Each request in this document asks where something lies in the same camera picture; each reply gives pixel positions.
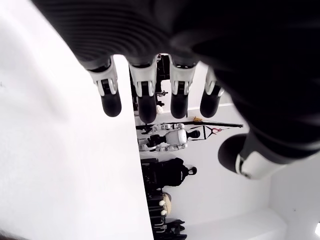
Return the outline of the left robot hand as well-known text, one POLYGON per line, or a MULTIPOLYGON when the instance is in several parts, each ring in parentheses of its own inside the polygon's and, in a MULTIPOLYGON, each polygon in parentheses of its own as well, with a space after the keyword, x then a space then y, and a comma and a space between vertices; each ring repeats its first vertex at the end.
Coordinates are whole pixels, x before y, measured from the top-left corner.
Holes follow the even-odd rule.
POLYGON ((226 90, 249 132, 225 140, 219 163, 249 179, 320 151, 320 3, 317 0, 36 0, 93 74, 112 55, 134 70, 169 54, 174 70, 208 65, 201 111, 226 90))

